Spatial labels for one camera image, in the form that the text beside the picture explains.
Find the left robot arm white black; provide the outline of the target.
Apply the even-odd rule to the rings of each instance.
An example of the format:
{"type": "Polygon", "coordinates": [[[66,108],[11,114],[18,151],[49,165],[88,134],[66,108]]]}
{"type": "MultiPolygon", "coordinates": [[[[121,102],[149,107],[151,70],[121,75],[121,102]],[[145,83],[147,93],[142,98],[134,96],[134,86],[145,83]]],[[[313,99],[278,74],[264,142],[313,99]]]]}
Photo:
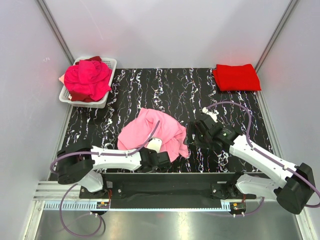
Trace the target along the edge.
{"type": "Polygon", "coordinates": [[[169,154],[139,147],[130,150],[103,149],[97,146],[81,148],[75,152],[62,149],[50,170],[57,175],[60,185],[78,184],[97,198],[108,193],[108,186],[97,170],[124,169],[149,173],[170,167],[169,154]]]}

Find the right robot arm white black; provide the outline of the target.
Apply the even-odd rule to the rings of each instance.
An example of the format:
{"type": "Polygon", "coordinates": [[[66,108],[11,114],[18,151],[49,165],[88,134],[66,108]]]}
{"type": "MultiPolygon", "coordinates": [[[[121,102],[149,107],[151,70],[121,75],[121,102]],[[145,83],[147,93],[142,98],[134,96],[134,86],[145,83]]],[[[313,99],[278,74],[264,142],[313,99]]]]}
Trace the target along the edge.
{"type": "Polygon", "coordinates": [[[283,160],[232,126],[224,126],[210,116],[191,121],[185,141],[198,148],[228,152],[267,175],[267,178],[259,178],[240,174],[236,181],[227,185],[228,195],[232,198],[251,194],[273,199],[288,212],[299,215],[316,192],[313,170],[309,165],[283,160]]]}

